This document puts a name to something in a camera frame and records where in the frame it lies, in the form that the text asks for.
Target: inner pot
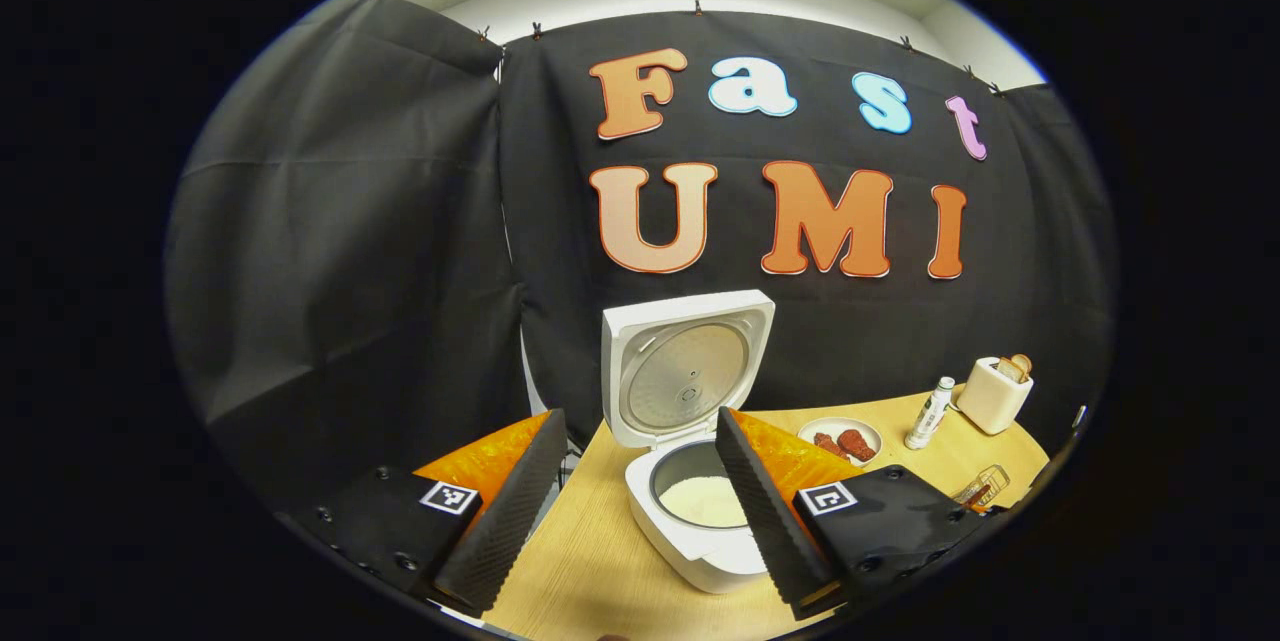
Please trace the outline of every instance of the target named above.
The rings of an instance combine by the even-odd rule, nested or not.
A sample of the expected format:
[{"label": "inner pot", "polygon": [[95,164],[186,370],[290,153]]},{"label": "inner pot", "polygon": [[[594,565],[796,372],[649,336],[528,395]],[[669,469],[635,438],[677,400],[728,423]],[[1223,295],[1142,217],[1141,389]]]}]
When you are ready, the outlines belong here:
[{"label": "inner pot", "polygon": [[[699,523],[696,521],[691,521],[690,518],[685,518],[680,513],[667,508],[667,504],[663,504],[662,496],[671,490],[672,486],[689,479],[700,477],[723,479],[724,486],[732,489],[728,486],[728,475],[724,473],[724,464],[721,462],[719,454],[716,453],[714,440],[695,441],[694,444],[672,450],[669,454],[663,457],[662,461],[655,464],[653,475],[649,476],[649,491],[653,494],[653,500],[658,504],[658,508],[668,516],[678,518],[685,523],[701,528],[741,528],[746,526],[745,523],[736,523],[731,526]],[[731,498],[723,499],[724,503],[739,503],[737,498],[732,496],[731,493],[728,493],[728,496]]]}]

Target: small white bottle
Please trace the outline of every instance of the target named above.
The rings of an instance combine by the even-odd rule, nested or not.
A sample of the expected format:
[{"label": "small white bottle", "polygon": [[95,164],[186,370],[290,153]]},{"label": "small white bottle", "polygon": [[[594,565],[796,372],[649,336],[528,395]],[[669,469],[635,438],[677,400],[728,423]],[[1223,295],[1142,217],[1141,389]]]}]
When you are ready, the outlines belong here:
[{"label": "small white bottle", "polygon": [[915,418],[911,431],[906,435],[908,449],[923,449],[929,444],[933,431],[938,430],[942,416],[951,406],[951,389],[955,385],[955,377],[942,376],[938,380],[938,386],[929,394],[928,399],[924,399],[924,408],[920,409],[920,416]]}]

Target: table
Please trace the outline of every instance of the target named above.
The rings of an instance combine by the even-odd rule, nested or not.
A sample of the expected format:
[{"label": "table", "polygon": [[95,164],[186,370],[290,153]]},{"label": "table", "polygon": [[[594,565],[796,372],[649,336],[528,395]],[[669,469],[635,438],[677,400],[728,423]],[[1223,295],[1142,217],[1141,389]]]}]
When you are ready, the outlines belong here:
[{"label": "table", "polygon": [[[956,385],[954,395],[963,392],[964,385]],[[790,432],[814,418],[859,418],[872,423],[883,441],[869,470],[905,464],[952,494],[998,463],[1010,485],[997,503],[1011,505],[1021,499],[1048,457],[1018,423],[988,436],[951,409],[928,447],[910,450],[902,444],[928,395],[762,412],[751,409],[748,399],[742,409]],[[605,635],[631,641],[746,641],[773,638],[831,615],[796,622],[768,577],[726,595],[704,594],[681,578],[645,539],[627,505],[623,471],[646,450],[618,445],[600,423],[516,559],[497,604],[484,614],[486,624],[531,641],[596,641]]]}]

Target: rice cooker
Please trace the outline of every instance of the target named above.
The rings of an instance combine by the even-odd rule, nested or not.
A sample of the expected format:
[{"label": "rice cooker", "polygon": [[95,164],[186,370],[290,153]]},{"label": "rice cooker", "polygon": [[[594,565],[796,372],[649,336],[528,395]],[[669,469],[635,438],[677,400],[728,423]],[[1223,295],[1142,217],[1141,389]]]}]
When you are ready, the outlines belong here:
[{"label": "rice cooker", "polygon": [[[708,594],[765,576],[751,530],[707,517],[695,523],[662,499],[694,479],[728,489],[714,445],[717,415],[746,400],[773,308],[759,290],[731,290],[604,310],[604,420],[618,444],[650,449],[627,464],[631,513],[667,563]],[[732,495],[728,502],[736,505]]]}]

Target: black curtain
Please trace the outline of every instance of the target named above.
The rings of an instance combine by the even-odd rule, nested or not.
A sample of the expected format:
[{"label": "black curtain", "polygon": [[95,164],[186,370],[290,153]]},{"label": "black curtain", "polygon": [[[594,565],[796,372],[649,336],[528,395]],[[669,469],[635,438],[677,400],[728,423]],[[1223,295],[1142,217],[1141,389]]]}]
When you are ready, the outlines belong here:
[{"label": "black curtain", "polygon": [[328,0],[248,68],[165,257],[200,418],[273,508],[524,418],[502,50],[403,0]]},{"label": "black curtain", "polygon": [[[671,72],[672,100],[648,102],[662,125],[600,139],[605,109],[589,68],[658,49],[687,59],[685,70]],[[1050,90],[996,97],[964,70],[901,44],[751,13],[611,18],[521,38],[506,51],[499,169],[525,284],[529,363],[543,399],[566,409],[577,444],[602,421],[603,308],[717,290],[760,289],[777,303],[749,409],[923,392],[943,375],[965,380],[984,354],[1025,353],[1037,386],[1019,421],[1052,454],[1075,408],[1101,390],[1114,319],[1110,218],[1092,159]],[[717,81],[710,68],[724,58],[782,67],[795,111],[719,111],[708,88]],[[906,134],[863,120],[851,86],[859,72],[900,83],[911,114]],[[966,152],[946,107],[956,95],[979,118],[982,161]],[[778,159],[810,164],[833,202],[852,171],[891,177],[887,276],[819,273],[814,264],[794,276],[763,271],[776,202],[762,170]],[[599,168],[644,168],[640,232],[667,244],[677,232],[675,189],[663,180],[672,162],[717,166],[703,255],[677,273],[621,267],[602,248],[588,178]],[[934,186],[955,186],[968,198],[964,273],[954,280],[927,271],[938,226]],[[808,244],[801,249],[809,253]]]}]

